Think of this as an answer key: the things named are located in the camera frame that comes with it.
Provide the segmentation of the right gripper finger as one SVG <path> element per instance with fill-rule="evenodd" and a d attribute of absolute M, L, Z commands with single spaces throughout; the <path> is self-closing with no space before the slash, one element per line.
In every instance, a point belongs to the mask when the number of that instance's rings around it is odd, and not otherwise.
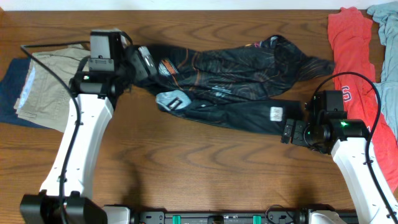
<path fill-rule="evenodd" d="M 281 137 L 281 143 L 283 144 L 288 144 L 291 137 L 292 137 L 292 133 L 294 130 L 294 120 L 293 119 L 287 119 L 285 126 L 284 126 L 284 130 L 282 133 L 282 137 Z"/>
<path fill-rule="evenodd" d="M 307 143 L 304 140 L 304 131 L 306 128 L 306 122 L 304 121 L 295 121 L 294 130 L 292 133 L 291 143 L 297 146 L 306 146 Z"/>

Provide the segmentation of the black orange patterned jersey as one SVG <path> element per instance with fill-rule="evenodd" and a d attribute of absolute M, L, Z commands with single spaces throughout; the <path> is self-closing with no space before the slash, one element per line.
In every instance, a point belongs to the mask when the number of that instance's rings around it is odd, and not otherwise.
<path fill-rule="evenodd" d="M 280 135 L 288 119 L 302 119 L 298 101 L 281 94 L 297 82 L 331 75 L 331 60 L 304 54 L 273 35 L 234 49 L 196 51 L 150 45 L 155 72 L 134 84 L 155 96 L 160 110 L 222 128 Z"/>

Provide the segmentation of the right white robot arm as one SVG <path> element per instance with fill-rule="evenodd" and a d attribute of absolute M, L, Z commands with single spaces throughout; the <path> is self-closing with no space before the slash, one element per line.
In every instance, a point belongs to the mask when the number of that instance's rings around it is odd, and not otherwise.
<path fill-rule="evenodd" d="M 376 160 L 370 133 L 358 119 L 309 124 L 288 119 L 281 142 L 329 154 L 338 166 L 359 223 L 397 223 L 397 200 Z"/>

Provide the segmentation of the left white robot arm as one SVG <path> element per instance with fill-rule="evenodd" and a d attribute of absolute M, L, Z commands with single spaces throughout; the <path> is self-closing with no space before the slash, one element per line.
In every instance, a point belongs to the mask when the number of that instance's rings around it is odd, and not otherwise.
<path fill-rule="evenodd" d="M 26 223 L 139 223 L 125 205 L 100 207 L 92 201 L 98 153 L 117 100 L 134 81 L 156 72 L 145 46 L 83 58 L 69 84 L 68 121 L 52 168 L 36 195 L 25 194 Z"/>

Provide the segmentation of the folded khaki pants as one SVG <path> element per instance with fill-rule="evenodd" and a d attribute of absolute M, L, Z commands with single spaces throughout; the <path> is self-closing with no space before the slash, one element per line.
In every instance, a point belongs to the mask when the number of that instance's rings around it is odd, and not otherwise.
<path fill-rule="evenodd" d="M 75 75 L 80 60 L 90 52 L 82 45 L 34 53 L 65 84 Z M 64 87 L 37 62 L 31 61 L 25 85 L 14 109 L 18 118 L 64 132 L 68 122 L 70 96 Z"/>

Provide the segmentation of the red t-shirt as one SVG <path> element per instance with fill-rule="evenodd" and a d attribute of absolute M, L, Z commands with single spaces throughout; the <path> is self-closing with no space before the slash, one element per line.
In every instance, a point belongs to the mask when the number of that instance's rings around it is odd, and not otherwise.
<path fill-rule="evenodd" d="M 373 22 L 355 7 L 341 8 L 328 16 L 328 40 L 335 61 L 334 73 L 356 72 L 372 82 L 374 65 L 369 61 L 369 42 Z M 333 79 L 336 90 L 343 92 L 343 104 L 349 119 L 361 119 L 371 129 L 377 114 L 376 95 L 372 86 L 354 75 Z M 397 140 L 383 115 L 372 138 L 376 159 L 392 191 L 397 188 Z"/>

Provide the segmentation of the folded navy blue garment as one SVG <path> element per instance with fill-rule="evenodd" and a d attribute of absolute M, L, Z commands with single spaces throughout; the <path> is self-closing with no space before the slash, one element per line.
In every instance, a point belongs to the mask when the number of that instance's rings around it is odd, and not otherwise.
<path fill-rule="evenodd" d="M 45 127 L 18 118 L 14 105 L 21 94 L 27 77 L 30 59 L 14 58 L 10 62 L 4 78 L 1 80 L 1 122 L 30 128 Z"/>

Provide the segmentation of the grey-green t-shirt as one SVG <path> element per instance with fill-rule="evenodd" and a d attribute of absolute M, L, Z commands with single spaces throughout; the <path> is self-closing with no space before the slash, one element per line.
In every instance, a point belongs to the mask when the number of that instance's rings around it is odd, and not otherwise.
<path fill-rule="evenodd" d="M 379 39 L 385 46 L 381 81 L 376 84 L 381 96 L 381 111 L 387 125 L 397 135 L 397 2 L 373 5 L 367 13 L 379 24 Z"/>

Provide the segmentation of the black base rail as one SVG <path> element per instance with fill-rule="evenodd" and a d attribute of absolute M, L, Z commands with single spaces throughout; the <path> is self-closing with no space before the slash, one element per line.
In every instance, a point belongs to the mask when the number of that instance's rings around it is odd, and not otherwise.
<path fill-rule="evenodd" d="M 266 223 L 350 223 L 358 224 L 355 212 L 336 211 L 322 205 L 319 210 L 302 208 L 286 209 L 273 205 L 265 212 L 257 213 L 188 213 L 149 210 L 135 212 L 123 205 L 106 205 L 103 210 L 108 216 L 108 223 L 142 224 L 266 224 Z"/>

